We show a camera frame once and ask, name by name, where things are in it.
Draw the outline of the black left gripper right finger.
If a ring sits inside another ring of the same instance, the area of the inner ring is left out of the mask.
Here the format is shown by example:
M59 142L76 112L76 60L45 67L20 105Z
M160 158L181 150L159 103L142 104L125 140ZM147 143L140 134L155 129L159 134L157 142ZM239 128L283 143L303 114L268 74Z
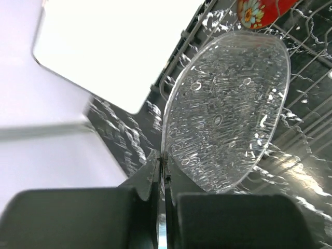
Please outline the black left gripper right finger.
M323 219L287 195L213 194L164 158L168 248L329 248Z

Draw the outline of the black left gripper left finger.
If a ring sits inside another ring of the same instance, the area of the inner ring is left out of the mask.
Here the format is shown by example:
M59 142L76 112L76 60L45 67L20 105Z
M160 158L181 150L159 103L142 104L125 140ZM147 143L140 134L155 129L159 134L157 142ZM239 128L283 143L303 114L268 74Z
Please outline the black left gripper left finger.
M26 190L1 216L1 248L157 248L160 154L118 187Z

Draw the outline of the clear glass plate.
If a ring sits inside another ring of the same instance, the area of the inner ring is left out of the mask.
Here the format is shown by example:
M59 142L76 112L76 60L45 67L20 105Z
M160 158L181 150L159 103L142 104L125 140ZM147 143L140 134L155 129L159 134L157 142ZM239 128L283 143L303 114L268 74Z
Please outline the clear glass plate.
M273 35L232 31L213 39L174 84L162 152L206 192L235 187L270 144L290 74L287 48Z

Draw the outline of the red floral bowl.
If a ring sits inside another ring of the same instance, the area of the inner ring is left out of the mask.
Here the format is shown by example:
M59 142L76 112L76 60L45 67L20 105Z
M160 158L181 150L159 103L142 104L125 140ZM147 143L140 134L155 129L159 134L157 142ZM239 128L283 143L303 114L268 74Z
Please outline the red floral bowl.
M247 29L260 29L272 24L295 4L296 0L239 0L237 17Z

